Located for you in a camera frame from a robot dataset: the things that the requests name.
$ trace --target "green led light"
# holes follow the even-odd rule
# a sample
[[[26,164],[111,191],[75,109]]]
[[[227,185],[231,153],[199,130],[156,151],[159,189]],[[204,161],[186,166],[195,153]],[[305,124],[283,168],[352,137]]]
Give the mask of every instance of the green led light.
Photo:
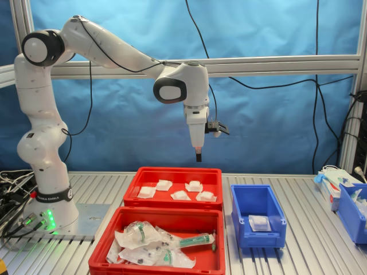
[[[56,224],[55,224],[55,221],[54,221],[51,210],[47,209],[47,214],[48,214],[48,218],[49,218],[50,223],[51,223],[51,227],[49,228],[49,230],[52,230],[56,227]]]

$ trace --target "blue fabric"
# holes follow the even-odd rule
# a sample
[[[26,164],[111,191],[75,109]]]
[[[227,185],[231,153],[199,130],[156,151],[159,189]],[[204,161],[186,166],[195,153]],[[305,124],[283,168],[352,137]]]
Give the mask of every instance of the blue fabric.
[[[139,50],[161,59],[205,58],[185,1],[31,1],[36,29],[61,29],[82,14]],[[355,54],[361,0],[321,1],[319,54]],[[190,8],[211,57],[314,54],[316,1],[192,1]],[[314,76],[239,77],[260,87]],[[326,83],[345,75],[320,75]],[[87,129],[73,138],[69,170],[134,171],[140,166],[217,167],[223,172],[309,174],[315,148],[312,116],[315,85],[254,91],[228,78],[211,78],[218,118],[230,136],[206,135],[203,162],[196,163],[182,103],[163,105],[154,80],[93,80],[93,110]],[[53,80],[61,117],[79,132],[89,110],[89,80]],[[341,130],[352,79],[322,86],[329,124]],[[211,98],[210,116],[214,115]],[[16,146],[30,128],[15,87],[0,93],[0,167],[22,168]],[[316,113],[316,168],[336,149],[320,97]],[[60,149],[65,158],[69,141]]]
[[[10,65],[18,55],[18,48],[9,1],[0,1],[0,30],[0,66]]]

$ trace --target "connector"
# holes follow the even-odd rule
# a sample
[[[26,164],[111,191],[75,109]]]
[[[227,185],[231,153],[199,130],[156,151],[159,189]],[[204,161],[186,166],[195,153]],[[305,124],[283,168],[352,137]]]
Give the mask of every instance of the connector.
[[[359,91],[353,96],[359,102],[366,103],[367,102],[367,91]]]
[[[22,224],[24,226],[29,226],[36,218],[37,216],[34,213],[32,213],[27,218],[25,218]]]

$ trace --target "red storage crate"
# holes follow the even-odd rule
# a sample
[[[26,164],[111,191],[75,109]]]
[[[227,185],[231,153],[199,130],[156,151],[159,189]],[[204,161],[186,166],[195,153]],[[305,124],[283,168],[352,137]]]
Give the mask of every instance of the red storage crate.
[[[153,198],[137,198],[141,187],[155,187],[160,179],[170,180],[173,185],[168,191],[156,191]],[[198,180],[202,183],[203,191],[210,191],[217,197],[215,202],[200,202],[196,200],[198,192],[188,192],[185,183]],[[177,201],[171,197],[176,191],[184,190],[190,201]],[[125,196],[125,206],[137,207],[169,207],[186,209],[216,209],[222,210],[222,172],[211,168],[168,168],[141,167],[130,183]]]
[[[181,249],[191,260],[196,259],[193,269],[168,268],[161,266],[142,266],[109,264],[107,253],[115,238],[115,231],[122,232],[125,226],[135,221],[148,221],[153,226],[179,237],[192,237],[216,231],[215,252],[211,245],[192,246]],[[91,275],[191,275],[225,274],[224,231],[222,212],[217,210],[160,209],[147,207],[120,207],[115,211],[93,254],[89,259]]]

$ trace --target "slotted metal table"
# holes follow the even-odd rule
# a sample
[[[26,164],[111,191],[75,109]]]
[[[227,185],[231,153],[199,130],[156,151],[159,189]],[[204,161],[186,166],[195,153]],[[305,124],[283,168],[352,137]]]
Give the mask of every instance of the slotted metal table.
[[[106,203],[110,209],[94,241],[34,236],[0,247],[9,274],[89,273],[88,260],[123,195],[133,172],[70,172],[78,203]],[[367,274],[367,246],[355,245],[338,215],[309,175],[223,174],[226,273],[232,275]],[[270,184],[286,215],[284,249],[243,249],[236,244],[230,184]]]

